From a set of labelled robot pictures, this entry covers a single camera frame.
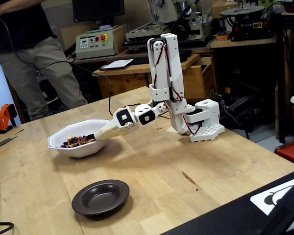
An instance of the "black mat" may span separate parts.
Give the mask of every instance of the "black mat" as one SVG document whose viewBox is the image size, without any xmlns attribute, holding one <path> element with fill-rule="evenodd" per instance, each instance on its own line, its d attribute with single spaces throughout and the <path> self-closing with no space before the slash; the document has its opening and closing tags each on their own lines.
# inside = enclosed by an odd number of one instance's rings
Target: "black mat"
<svg viewBox="0 0 294 235">
<path fill-rule="evenodd" d="M 256 235 L 268 223 L 268 217 L 250 201 L 250 197 L 294 179 L 294 172 L 182 224 L 165 235 Z M 294 229 L 285 233 L 294 235 Z"/>
</svg>

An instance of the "brown plate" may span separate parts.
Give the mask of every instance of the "brown plate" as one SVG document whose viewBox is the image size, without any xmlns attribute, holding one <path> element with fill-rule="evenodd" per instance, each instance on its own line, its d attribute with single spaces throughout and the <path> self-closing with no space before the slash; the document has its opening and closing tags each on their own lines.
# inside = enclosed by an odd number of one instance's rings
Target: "brown plate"
<svg viewBox="0 0 294 235">
<path fill-rule="evenodd" d="M 83 215 L 98 215 L 123 205 L 129 187 L 119 180 L 103 180 L 83 188 L 72 201 L 72 208 Z"/>
</svg>

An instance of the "person's arm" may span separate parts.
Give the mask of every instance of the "person's arm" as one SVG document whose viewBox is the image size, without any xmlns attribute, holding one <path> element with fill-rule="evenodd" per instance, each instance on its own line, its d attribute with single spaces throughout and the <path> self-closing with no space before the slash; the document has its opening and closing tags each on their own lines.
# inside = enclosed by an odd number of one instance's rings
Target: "person's arm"
<svg viewBox="0 0 294 235">
<path fill-rule="evenodd" d="M 45 0 L 10 0 L 0 5 L 0 16 L 38 5 Z"/>
</svg>

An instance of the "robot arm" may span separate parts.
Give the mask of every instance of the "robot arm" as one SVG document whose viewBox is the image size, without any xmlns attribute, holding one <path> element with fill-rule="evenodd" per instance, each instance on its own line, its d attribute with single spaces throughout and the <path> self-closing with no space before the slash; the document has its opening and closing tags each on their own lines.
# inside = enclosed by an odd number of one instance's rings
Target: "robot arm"
<svg viewBox="0 0 294 235">
<path fill-rule="evenodd" d="M 128 106 L 119 108 L 113 114 L 112 121 L 99 130 L 95 138 L 102 140 L 129 134 L 168 110 L 172 127 L 180 134 L 188 134 L 191 142 L 211 140 L 224 132 L 224 127 L 219 124 L 217 102 L 208 99 L 192 106 L 184 98 L 177 36 L 163 34 L 159 39 L 150 39 L 147 46 L 152 100 L 148 104 L 138 105 L 134 112 Z"/>
</svg>

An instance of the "computer monitor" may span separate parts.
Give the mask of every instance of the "computer monitor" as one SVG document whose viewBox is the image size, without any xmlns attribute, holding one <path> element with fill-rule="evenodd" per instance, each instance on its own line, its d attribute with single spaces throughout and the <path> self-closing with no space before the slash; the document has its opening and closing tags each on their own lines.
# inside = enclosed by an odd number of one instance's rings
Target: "computer monitor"
<svg viewBox="0 0 294 235">
<path fill-rule="evenodd" d="M 124 15 L 124 0 L 73 0 L 74 21 L 84 22 Z"/>
</svg>

